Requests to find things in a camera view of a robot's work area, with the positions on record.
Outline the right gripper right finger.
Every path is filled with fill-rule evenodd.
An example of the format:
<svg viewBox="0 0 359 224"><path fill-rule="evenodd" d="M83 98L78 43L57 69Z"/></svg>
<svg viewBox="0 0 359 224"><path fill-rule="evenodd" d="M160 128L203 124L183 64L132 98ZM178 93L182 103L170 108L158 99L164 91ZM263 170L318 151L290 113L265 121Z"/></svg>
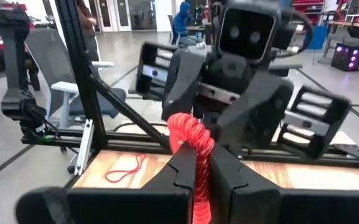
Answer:
<svg viewBox="0 0 359 224"><path fill-rule="evenodd" d="M212 223L277 223L280 187L216 144L210 156Z"/></svg>

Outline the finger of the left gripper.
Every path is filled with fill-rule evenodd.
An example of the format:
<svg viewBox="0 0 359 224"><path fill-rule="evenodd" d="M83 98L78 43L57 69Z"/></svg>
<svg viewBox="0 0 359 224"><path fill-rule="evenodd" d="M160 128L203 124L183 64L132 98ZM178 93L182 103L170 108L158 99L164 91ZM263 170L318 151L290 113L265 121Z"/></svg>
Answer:
<svg viewBox="0 0 359 224"><path fill-rule="evenodd" d="M141 47L135 91L162 102L161 119L189 113L201 80L204 57L172 45L145 42Z"/></svg>
<svg viewBox="0 0 359 224"><path fill-rule="evenodd" d="M346 118L350 100L304 85L288 108L293 87L287 80L270 83L266 91L259 90L261 85L251 83L217 118L218 143L266 147L279 128L279 147L303 158L320 158Z"/></svg>

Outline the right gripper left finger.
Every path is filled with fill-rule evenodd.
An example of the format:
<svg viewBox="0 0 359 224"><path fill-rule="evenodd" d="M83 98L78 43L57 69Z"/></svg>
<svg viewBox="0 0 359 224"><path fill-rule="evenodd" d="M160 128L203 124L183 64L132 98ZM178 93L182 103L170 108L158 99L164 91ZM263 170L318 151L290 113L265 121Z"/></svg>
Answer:
<svg viewBox="0 0 359 224"><path fill-rule="evenodd" d="M191 223L195 178L196 151L185 142L141 188L148 193L142 209L143 223Z"/></svg>

